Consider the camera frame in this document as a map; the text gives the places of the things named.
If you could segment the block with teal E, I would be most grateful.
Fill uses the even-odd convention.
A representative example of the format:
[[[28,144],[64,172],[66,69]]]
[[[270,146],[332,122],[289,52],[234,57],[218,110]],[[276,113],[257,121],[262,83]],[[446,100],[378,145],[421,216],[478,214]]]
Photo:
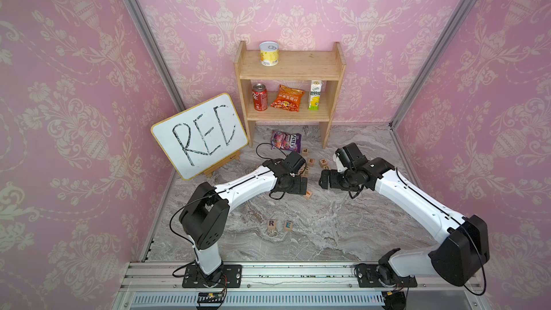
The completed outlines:
[[[284,230],[286,232],[291,232],[293,228],[294,228],[294,223],[292,221],[287,220],[284,222]]]

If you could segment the block with purple R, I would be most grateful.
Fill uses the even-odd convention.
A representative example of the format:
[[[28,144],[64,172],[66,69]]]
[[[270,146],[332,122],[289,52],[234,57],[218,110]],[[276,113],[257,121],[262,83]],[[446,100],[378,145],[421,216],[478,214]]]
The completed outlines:
[[[275,220],[268,221],[268,231],[275,231],[277,229],[277,224]]]

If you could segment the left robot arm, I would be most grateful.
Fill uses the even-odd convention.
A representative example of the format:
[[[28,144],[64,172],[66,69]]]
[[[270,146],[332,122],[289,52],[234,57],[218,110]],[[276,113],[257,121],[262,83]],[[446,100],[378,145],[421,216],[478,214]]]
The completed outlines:
[[[218,241],[229,214],[263,193],[305,195],[308,179],[300,175],[306,160],[297,152],[284,159],[268,159],[253,172],[221,185],[199,185],[179,214],[187,239],[192,242],[195,262],[207,279],[218,280],[222,258]]]

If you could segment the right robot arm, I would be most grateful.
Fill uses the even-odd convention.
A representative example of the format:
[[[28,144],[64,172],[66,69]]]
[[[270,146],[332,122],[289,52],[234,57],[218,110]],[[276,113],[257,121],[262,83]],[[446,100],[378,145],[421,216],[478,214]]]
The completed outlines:
[[[336,169],[321,173],[319,186],[339,189],[356,198],[370,189],[394,202],[422,225],[436,245],[413,250],[393,249],[378,261],[377,274],[386,286],[402,279],[439,276],[465,286],[490,260],[488,226],[477,215],[466,217],[413,185],[396,166],[380,157],[368,159],[355,143],[334,153]]]

